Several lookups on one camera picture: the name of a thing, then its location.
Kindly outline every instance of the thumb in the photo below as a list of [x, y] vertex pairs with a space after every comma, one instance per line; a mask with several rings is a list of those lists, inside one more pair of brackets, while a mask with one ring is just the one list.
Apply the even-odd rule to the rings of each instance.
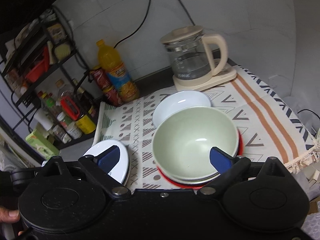
[[20, 219], [19, 210], [9, 210], [3, 206], [0, 206], [0, 223], [15, 223]]

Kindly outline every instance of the black metal rack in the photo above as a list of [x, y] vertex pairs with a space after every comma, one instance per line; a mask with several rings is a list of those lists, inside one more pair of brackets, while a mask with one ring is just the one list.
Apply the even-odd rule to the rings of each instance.
[[[61, 21], [58, 18], [58, 13], [57, 11], [52, 8], [53, 11], [55, 12], [56, 16], [57, 16], [57, 20], [55, 20], [57, 23], [60, 23], [61, 26], [63, 26], [63, 24], [61, 23]], [[55, 72], [57, 69], [60, 69], [61, 72], [63, 73], [63, 75], [66, 77], [66, 79], [70, 82], [70, 84], [73, 86], [74, 88], [74, 99], [77, 103], [77, 105], [79, 106], [79, 108], [81, 109], [82, 112], [87, 113], [88, 117], [95, 123], [97, 124], [98, 121], [98, 103], [101, 100], [97, 100], [96, 103], [96, 108], [97, 108], [97, 113], [95, 115], [95, 118], [92, 118], [91, 115], [85, 110], [85, 108], [82, 106], [81, 102], [78, 100], [77, 95], [77, 90], [79, 89], [79, 87], [81, 86], [81, 84], [83, 83], [83, 81], [86, 79], [86, 77], [90, 76], [90, 68], [88, 67], [87, 63], [85, 62], [85, 60], [83, 59], [83, 57], [81, 56], [81, 54], [79, 53], [79, 51], [76, 48], [75, 42], [69, 37], [68, 32], [65, 30], [65, 34], [66, 34], [66, 38], [63, 41], [60, 41], [59, 43], [55, 43], [53, 38], [51, 37], [50, 33], [48, 32], [46, 26], [46, 23], [44, 23], [41, 19], [39, 19], [39, 23], [36, 24], [33, 29], [30, 31], [30, 33], [28, 34], [28, 36], [22, 41], [22, 43], [20, 44], [20, 46], [15, 50], [15, 53], [12, 55], [12, 57], [9, 59], [9, 61], [6, 63], [5, 69], [3, 70], [3, 72], [1, 73], [2, 78], [4, 79], [5, 83], [7, 84], [8, 88], [11, 90], [12, 94], [11, 94], [11, 101], [13, 103], [13, 105], [17, 108], [17, 110], [19, 111], [19, 113], [21, 114], [22, 118], [21, 120], [17, 123], [17, 125], [15, 126], [15, 128], [24, 120], [26, 120], [28, 123], [30, 123], [30, 118], [29, 115], [31, 115], [33, 113], [34, 110], [39, 109], [41, 107], [41, 100], [37, 97], [37, 95], [34, 92], [34, 89], [40, 85], [44, 80], [46, 80], [53, 72]], [[8, 84], [5, 76], [7, 75], [7, 73], [9, 73], [13, 68], [15, 68], [16, 66], [20, 65], [21, 72], [23, 72], [23, 70], [25, 69], [26, 66], [28, 66], [28, 62], [32, 61], [35, 56], [37, 55], [36, 53], [41, 50], [47, 43], [47, 41], [51, 41], [53, 44], [52, 47], [52, 56], [55, 59], [55, 64], [51, 65], [50, 68], [48, 69], [47, 72], [45, 72], [44, 74], [42, 74], [36, 82], [34, 82], [33, 84], [31, 84], [27, 91], [16, 101], [14, 102], [13, 100], [13, 94], [14, 91], [12, 90], [12, 88], [10, 87], [10, 85]], [[59, 46], [60, 44], [63, 44], [67, 42], [70, 47], [71, 47], [71, 53], [69, 56], [67, 56], [66, 58], [64, 58], [63, 60], [59, 61], [54, 53], [54, 50], [57, 46]], [[22, 57], [25, 57], [24, 62], [21, 63], [21, 59]], [[70, 75], [68, 74], [68, 72], [65, 70], [63, 64], [65, 62], [67, 62], [71, 57], [76, 57], [76, 61], [79, 65], [79, 67], [82, 67], [85, 72], [84, 75], [82, 77], [82, 79], [78, 82], [77, 85], [74, 84], [74, 82], [72, 81], [72, 78], [70, 77]], [[30, 106], [30, 104], [33, 104], [33, 108], [27, 113], [24, 114], [21, 109], [19, 109], [19, 106], [23, 104], [25, 107]], [[95, 134], [95, 131], [90, 133], [90, 134], [83, 134], [80, 138], [78, 139], [72, 139], [70, 142], [64, 144], [64, 143], [55, 143], [55, 146], [60, 150], [63, 149], [65, 147], [71, 146], [73, 144], [79, 143], [81, 141], [85, 141], [87, 139], [93, 138]]]

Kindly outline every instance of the patterned tablecloth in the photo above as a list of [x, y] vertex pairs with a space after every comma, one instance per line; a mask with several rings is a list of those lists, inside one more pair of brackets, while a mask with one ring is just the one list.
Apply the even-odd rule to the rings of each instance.
[[[256, 162], [276, 156], [294, 173], [316, 162], [320, 152], [317, 141], [294, 112], [259, 77], [241, 66], [236, 69], [235, 80], [204, 93], [237, 125], [243, 155]], [[127, 187], [131, 190], [177, 188], [160, 175], [152, 156], [153, 111], [175, 92], [175, 87], [161, 89], [118, 108], [103, 102], [100, 105], [93, 144], [113, 138], [127, 146], [131, 159]]]

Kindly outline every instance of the metal bolt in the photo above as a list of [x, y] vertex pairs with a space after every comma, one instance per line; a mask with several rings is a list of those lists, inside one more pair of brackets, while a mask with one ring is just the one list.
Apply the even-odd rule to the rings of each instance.
[[166, 193], [166, 192], [161, 192], [160, 193], [160, 197], [167, 197], [169, 196], [169, 193]]
[[200, 189], [200, 192], [203, 195], [212, 195], [212, 194], [216, 193], [216, 189], [213, 187], [203, 187]]
[[121, 196], [124, 195], [128, 192], [128, 189], [126, 187], [114, 187], [112, 189], [112, 193], [117, 195], [117, 196]]

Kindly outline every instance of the tablecloth fringe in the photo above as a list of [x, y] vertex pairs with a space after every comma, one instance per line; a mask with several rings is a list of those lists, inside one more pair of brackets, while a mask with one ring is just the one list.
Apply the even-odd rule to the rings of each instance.
[[293, 159], [290, 162], [287, 162], [284, 164], [284, 166], [290, 171], [291, 173], [298, 173], [306, 166], [317, 163], [320, 161], [320, 144], [316, 138], [314, 138], [310, 134], [313, 143], [315, 144], [313, 147], [311, 147], [309, 150], [304, 152], [299, 157]]

